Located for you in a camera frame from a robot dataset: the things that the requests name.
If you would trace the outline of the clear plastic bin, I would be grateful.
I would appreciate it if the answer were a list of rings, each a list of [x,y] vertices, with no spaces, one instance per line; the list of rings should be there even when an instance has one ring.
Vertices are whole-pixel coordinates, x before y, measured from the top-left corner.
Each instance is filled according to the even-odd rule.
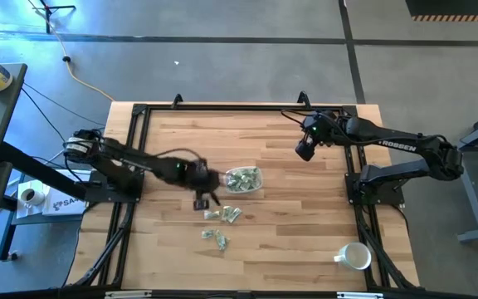
[[[256,170],[258,171],[258,176],[257,176],[256,179],[248,179],[248,178],[246,177],[246,178],[244,178],[244,179],[238,180],[237,182],[240,182],[240,183],[241,183],[242,181],[260,180],[260,181],[262,182],[262,184],[263,184],[262,172],[261,172],[261,170],[260,170],[258,167],[256,167],[256,166],[243,166],[243,167],[238,167],[238,168],[235,168],[235,169],[230,169],[230,170],[228,170],[228,171],[225,173],[225,175],[224,175],[225,187],[226,187],[226,191],[227,191],[228,193],[230,193],[230,194],[247,194],[247,193],[250,193],[250,192],[255,192],[255,191],[257,191],[258,189],[260,189],[260,188],[262,187],[262,185],[261,185],[260,188],[254,189],[254,190],[250,190],[250,189],[249,189],[249,190],[245,190],[245,191],[242,190],[242,191],[239,191],[239,192],[232,192],[232,191],[228,188],[228,185],[229,185],[230,183],[235,183],[235,182],[228,182],[228,181],[227,181],[227,174],[237,173],[237,171],[238,171],[239,169],[246,169],[246,170],[256,169]]]

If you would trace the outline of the black tripod stand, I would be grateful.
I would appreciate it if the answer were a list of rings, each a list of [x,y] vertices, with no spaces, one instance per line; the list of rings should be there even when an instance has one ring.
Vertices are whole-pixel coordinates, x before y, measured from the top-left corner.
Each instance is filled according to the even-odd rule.
[[[46,21],[46,33],[51,34],[54,32],[54,29],[51,25],[51,16],[59,10],[76,10],[75,5],[49,5],[45,0],[39,0],[41,3],[41,15],[45,18]]]

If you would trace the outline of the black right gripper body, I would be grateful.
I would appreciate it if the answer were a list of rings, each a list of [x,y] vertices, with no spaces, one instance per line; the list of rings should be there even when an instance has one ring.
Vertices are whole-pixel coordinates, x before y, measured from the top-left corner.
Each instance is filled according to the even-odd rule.
[[[295,152],[304,161],[310,161],[315,155],[316,143],[313,140],[301,140],[295,147]]]

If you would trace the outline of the white printed booklet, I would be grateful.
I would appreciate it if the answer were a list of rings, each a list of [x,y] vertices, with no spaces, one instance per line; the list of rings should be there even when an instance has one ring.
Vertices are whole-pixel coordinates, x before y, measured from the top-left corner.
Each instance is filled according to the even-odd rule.
[[[57,171],[65,175],[67,178],[76,181],[75,176],[73,176],[70,171],[66,169],[58,169]],[[78,169],[73,170],[73,172],[83,181],[88,181],[90,178],[90,170]],[[46,197],[42,214],[45,216],[82,215],[85,208],[87,208],[87,202],[73,198],[70,195],[64,194],[45,184],[44,191],[46,191]]]

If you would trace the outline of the white cup with coffee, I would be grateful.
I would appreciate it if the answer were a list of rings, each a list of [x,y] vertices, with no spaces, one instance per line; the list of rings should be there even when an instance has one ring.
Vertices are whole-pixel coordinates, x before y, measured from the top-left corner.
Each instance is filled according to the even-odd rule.
[[[20,194],[20,201],[25,206],[37,206],[45,201],[46,195],[41,190],[25,189]]]

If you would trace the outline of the black desk support beam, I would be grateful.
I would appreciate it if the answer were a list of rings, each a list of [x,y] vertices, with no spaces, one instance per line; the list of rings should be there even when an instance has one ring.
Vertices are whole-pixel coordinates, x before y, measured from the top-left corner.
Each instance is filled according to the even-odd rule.
[[[11,163],[14,169],[38,179],[64,194],[76,199],[85,199],[85,189],[83,187],[6,142],[2,142],[0,146],[0,161]]]

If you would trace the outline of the black aluminium table frame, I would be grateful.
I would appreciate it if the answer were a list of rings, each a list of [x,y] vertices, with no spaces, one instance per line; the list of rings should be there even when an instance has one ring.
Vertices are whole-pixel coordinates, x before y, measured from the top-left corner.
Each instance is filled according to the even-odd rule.
[[[240,208],[234,223],[205,220],[193,210],[194,195],[152,175],[133,207],[126,237],[95,280],[113,288],[149,290],[153,297],[213,295],[335,295],[396,285],[373,261],[355,271],[334,261],[344,245],[362,239],[357,209],[346,197],[344,178],[366,163],[389,165],[386,149],[319,147],[305,162],[295,153],[301,137],[281,103],[115,102],[107,136],[136,149],[191,159],[201,155],[221,171],[256,166],[261,189],[251,194],[217,193],[225,206]],[[217,247],[220,230],[229,243]]]

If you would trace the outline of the black mat with hazard stripes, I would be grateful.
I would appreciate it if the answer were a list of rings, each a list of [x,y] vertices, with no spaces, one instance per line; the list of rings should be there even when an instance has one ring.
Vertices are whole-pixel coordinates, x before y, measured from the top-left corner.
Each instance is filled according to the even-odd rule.
[[[415,22],[478,22],[478,0],[404,0]]]

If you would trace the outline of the white ceramic mug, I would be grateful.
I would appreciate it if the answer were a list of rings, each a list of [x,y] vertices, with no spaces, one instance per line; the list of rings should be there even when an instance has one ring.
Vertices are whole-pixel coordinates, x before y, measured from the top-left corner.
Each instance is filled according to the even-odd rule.
[[[334,261],[350,269],[362,271],[370,266],[372,253],[363,243],[348,243],[340,248]]]

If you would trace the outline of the low blue-legged side table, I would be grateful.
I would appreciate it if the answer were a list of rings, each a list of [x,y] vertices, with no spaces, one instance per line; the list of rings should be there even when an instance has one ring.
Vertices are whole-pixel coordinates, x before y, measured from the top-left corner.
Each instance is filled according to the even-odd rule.
[[[11,196],[11,203],[17,205],[17,196]],[[72,222],[81,220],[82,215],[66,215],[66,216],[45,216],[42,213],[38,213],[25,218],[17,218],[17,207],[11,211],[3,232],[2,241],[0,243],[0,261],[13,261],[18,259],[16,252],[11,252],[10,247],[12,239],[18,225],[39,224],[39,223],[60,223],[60,222]]]

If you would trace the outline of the silver metal plate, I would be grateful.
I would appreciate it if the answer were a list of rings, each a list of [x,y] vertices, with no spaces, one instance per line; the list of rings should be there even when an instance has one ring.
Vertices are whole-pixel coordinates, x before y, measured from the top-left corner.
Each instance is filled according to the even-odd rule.
[[[153,293],[149,290],[122,290],[106,292],[104,299],[146,299],[151,298]]]
[[[384,299],[382,293],[373,292],[337,292],[337,299]]]

